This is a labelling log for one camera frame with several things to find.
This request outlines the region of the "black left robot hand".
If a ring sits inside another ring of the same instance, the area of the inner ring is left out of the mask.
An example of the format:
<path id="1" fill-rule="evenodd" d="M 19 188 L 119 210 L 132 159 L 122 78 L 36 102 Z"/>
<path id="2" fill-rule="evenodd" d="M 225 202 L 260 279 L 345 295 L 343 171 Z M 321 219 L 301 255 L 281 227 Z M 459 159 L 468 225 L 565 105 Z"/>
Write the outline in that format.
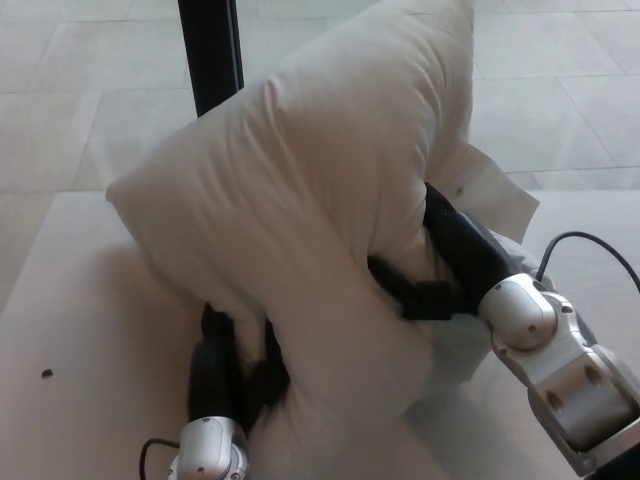
<path id="1" fill-rule="evenodd" d="M 261 413 L 286 394 L 290 377 L 271 322 L 265 324 L 266 357 L 242 368 L 233 320 L 209 304 L 201 317 L 202 340 L 191 356 L 187 414 L 190 421 L 226 417 L 248 435 Z"/>

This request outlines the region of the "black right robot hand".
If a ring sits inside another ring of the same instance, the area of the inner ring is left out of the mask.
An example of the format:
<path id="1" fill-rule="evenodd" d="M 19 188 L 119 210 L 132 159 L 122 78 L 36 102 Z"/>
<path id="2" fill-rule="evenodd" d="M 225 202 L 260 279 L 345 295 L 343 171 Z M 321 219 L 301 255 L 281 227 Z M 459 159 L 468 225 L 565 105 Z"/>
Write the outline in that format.
<path id="1" fill-rule="evenodd" d="M 407 321 L 448 321 L 455 314 L 478 313 L 485 295 L 521 272 L 494 236 L 462 213 L 431 184 L 426 185 L 423 227 L 456 285 L 447 281 L 410 281 L 380 256 L 367 257 L 377 284 L 401 307 Z"/>

